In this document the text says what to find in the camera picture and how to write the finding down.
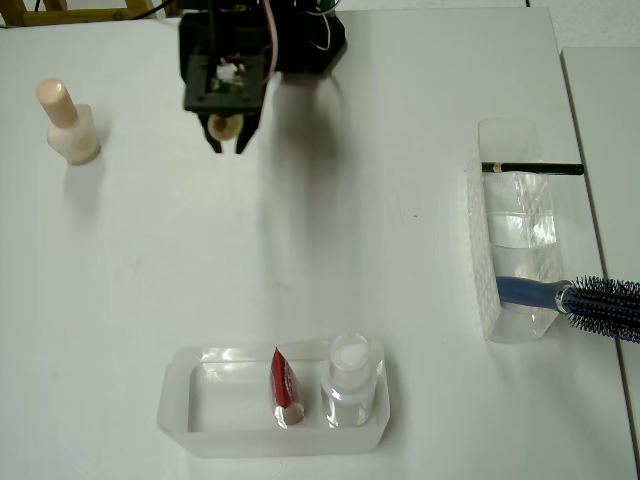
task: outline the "clear bottle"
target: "clear bottle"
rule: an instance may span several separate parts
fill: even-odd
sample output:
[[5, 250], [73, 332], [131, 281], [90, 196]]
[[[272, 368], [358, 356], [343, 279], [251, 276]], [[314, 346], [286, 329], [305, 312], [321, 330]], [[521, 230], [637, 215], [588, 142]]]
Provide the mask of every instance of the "clear bottle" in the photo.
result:
[[36, 89], [38, 101], [49, 115], [47, 142], [69, 165], [84, 165], [100, 152], [91, 107], [74, 105], [65, 84], [50, 78]]
[[340, 335], [331, 343], [320, 382], [332, 426], [356, 427], [369, 418], [378, 380], [370, 356], [369, 342], [357, 333]]

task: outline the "round hairbrush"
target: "round hairbrush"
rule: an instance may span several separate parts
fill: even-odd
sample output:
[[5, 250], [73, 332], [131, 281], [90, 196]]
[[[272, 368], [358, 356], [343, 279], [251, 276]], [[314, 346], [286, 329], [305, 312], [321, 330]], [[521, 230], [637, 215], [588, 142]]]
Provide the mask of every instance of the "round hairbrush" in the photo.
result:
[[500, 301], [566, 313], [572, 326], [640, 343], [640, 283], [600, 277], [542, 283], [496, 277]]

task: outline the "hairbrush bristles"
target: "hairbrush bristles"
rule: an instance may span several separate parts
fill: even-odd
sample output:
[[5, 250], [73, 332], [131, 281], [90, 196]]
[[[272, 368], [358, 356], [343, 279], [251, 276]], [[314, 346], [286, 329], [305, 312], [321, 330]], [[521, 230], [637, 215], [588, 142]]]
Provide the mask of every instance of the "hairbrush bristles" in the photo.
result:
[[564, 306], [580, 330], [640, 343], [640, 283], [578, 278]]

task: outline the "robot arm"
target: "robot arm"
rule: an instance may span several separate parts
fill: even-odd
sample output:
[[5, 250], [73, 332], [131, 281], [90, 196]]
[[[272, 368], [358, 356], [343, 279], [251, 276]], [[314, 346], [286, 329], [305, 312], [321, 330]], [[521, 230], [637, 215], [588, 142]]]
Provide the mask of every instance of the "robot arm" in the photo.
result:
[[235, 137], [236, 153], [245, 149], [274, 71], [321, 75], [346, 46], [335, 5], [318, 11], [315, 0], [181, 0], [180, 6], [199, 10], [185, 14], [179, 28], [184, 108], [198, 115], [216, 153], [221, 141]]

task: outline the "wooden frame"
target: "wooden frame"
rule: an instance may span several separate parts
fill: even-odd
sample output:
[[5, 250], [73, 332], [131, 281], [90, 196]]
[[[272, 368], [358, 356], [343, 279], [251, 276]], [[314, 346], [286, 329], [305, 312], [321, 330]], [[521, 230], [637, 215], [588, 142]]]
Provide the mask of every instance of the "wooden frame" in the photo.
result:
[[[43, 0], [46, 12], [29, 12], [23, 0], [0, 0], [0, 14], [9, 26], [34, 27], [66, 23], [110, 22], [128, 20], [153, 8], [151, 0], [125, 0], [127, 8], [68, 10], [67, 0]], [[176, 2], [165, 7], [169, 17], [180, 15]], [[156, 18], [151, 14], [147, 18]]]

